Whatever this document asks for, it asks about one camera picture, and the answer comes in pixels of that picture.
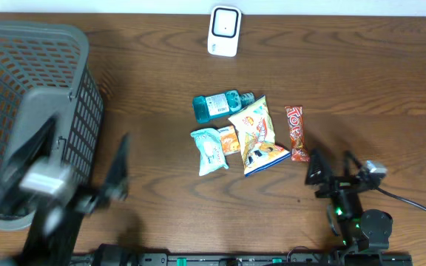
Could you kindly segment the small orange snack pack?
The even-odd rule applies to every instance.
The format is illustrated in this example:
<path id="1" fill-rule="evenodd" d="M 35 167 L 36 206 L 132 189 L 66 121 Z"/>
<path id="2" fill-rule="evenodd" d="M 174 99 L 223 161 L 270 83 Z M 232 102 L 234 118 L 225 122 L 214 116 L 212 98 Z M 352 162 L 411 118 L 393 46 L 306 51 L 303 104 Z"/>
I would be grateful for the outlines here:
<path id="1" fill-rule="evenodd" d="M 226 126 L 218 129 L 220 133 L 220 141 L 223 153 L 227 156 L 240 151 L 240 143 L 237 138 L 237 133 L 233 126 Z"/>

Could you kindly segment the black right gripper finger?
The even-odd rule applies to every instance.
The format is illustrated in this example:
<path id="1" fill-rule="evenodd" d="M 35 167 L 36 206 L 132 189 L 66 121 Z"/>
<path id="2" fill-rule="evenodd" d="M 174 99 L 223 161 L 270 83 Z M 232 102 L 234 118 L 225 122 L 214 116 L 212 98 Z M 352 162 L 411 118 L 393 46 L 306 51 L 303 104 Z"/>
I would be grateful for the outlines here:
<path id="1" fill-rule="evenodd" d="M 319 185 L 328 183 L 332 175 L 333 171 L 322 153 L 317 149 L 312 150 L 305 176 L 305 184 Z"/>
<path id="2" fill-rule="evenodd" d="M 354 164 L 356 168 L 356 173 L 351 173 L 351 163 Z M 363 164 L 356 158 L 356 156 L 349 150 L 344 151 L 343 159 L 343 171 L 346 177 L 361 177 L 362 176 L 362 167 Z"/>

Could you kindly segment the red chocolate bar wrapper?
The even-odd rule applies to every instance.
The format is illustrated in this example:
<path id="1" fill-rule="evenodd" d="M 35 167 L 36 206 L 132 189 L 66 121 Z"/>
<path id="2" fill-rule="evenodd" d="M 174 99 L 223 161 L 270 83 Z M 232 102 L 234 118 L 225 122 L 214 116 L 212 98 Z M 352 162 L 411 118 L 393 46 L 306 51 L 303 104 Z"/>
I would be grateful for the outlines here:
<path id="1" fill-rule="evenodd" d="M 304 125 L 301 106 L 286 106 L 285 112 L 287 115 L 289 126 L 289 137 L 291 138 L 291 160 L 308 162 L 310 157 L 305 147 L 304 141 Z"/>

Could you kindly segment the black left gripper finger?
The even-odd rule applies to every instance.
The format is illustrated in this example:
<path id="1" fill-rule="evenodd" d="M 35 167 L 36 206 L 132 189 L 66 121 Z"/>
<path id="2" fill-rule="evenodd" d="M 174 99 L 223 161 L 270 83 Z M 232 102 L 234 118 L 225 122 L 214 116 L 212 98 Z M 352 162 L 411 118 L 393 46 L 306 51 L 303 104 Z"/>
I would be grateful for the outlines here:
<path id="1" fill-rule="evenodd" d="M 105 196 L 127 196 L 128 182 L 129 135 L 125 134 L 116 152 L 112 165 L 106 175 L 102 191 Z"/>
<path id="2" fill-rule="evenodd" d="M 56 118 L 49 117 L 29 140 L 9 156 L 1 174 L 3 185 L 17 183 L 40 154 L 50 153 L 55 125 Z"/>

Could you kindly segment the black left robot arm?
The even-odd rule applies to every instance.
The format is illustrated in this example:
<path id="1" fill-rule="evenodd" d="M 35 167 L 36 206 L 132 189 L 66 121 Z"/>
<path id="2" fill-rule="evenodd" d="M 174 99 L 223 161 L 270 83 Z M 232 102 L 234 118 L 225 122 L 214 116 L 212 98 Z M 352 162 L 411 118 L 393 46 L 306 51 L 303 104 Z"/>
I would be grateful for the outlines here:
<path id="1" fill-rule="evenodd" d="M 34 217 L 22 252 L 0 265 L 68 265 L 83 218 L 128 195 L 129 135 L 121 139 L 103 185 L 93 188 L 75 181 L 74 166 L 51 158 L 56 122 L 50 117 L 4 167 L 0 213 L 31 207 Z"/>

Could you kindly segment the blue mouthwash bottle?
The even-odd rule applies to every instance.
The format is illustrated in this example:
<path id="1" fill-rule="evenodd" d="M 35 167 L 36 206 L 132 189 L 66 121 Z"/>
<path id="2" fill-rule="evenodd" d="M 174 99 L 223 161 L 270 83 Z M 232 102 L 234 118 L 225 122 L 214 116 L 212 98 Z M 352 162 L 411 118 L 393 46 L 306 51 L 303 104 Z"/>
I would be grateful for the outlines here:
<path id="1" fill-rule="evenodd" d="M 229 90 L 216 95 L 197 96 L 192 100 L 195 119 L 198 123 L 207 123 L 219 117 L 233 115 L 255 102 L 252 92 L 240 94 Z"/>

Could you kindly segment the light blue tissue pack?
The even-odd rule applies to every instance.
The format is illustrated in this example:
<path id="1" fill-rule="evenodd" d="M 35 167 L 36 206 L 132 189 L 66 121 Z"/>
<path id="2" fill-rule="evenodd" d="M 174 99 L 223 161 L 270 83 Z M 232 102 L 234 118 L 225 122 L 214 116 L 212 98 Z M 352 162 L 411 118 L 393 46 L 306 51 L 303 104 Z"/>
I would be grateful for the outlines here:
<path id="1" fill-rule="evenodd" d="M 218 130 L 213 128 L 199 129 L 193 131 L 190 135 L 200 152 L 200 176 L 205 176 L 219 168 L 229 168 Z"/>

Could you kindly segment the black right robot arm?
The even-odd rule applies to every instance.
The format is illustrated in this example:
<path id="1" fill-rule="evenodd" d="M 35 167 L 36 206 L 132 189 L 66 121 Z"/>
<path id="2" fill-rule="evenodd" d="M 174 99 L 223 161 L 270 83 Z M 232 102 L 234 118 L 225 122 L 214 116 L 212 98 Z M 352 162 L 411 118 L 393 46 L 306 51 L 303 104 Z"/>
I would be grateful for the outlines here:
<path id="1" fill-rule="evenodd" d="M 364 210 L 359 194 L 376 190 L 386 177 L 381 163 L 360 162 L 350 151 L 344 152 L 343 175 L 336 175 L 317 150 L 310 153 L 306 185 L 315 185 L 315 197 L 329 198 L 328 218 L 332 231 L 341 236 L 353 253 L 387 250 L 392 232 L 392 217 L 384 211 Z"/>

